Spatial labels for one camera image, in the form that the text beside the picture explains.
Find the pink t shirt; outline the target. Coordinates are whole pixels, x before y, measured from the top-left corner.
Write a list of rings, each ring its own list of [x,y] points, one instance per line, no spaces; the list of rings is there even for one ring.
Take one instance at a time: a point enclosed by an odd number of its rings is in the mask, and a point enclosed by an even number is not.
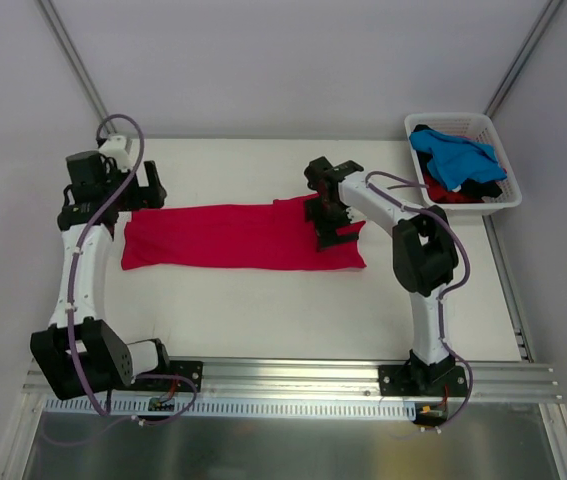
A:
[[[314,227],[305,220],[304,202],[311,198],[134,212],[124,229],[121,268],[364,269],[357,241],[318,249]]]

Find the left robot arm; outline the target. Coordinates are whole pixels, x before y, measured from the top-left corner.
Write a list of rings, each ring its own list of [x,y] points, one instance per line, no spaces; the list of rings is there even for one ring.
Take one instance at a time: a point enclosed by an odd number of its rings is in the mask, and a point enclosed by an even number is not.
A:
[[[171,381],[172,367],[158,339],[125,343],[105,318],[107,262],[122,212],[163,207],[166,191],[154,161],[144,162],[147,185],[111,154],[97,150],[67,157],[70,182],[57,217],[64,263],[59,299],[30,350],[61,400],[123,390],[137,377],[148,389]]]

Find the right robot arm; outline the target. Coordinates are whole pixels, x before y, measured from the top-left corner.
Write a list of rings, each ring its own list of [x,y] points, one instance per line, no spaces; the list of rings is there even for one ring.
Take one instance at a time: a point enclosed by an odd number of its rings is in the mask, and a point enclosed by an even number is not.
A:
[[[392,174],[367,171],[354,161],[337,166],[325,157],[311,161],[304,176],[317,196],[304,202],[305,220],[314,227],[320,251],[358,240],[357,234],[342,231],[353,223],[351,209],[391,237],[394,276],[410,294],[413,344],[397,373],[380,376],[380,388],[441,395],[456,367],[445,340],[444,300],[459,264],[455,236],[441,208],[398,200],[371,183],[375,175],[396,180],[399,186],[409,184]]]

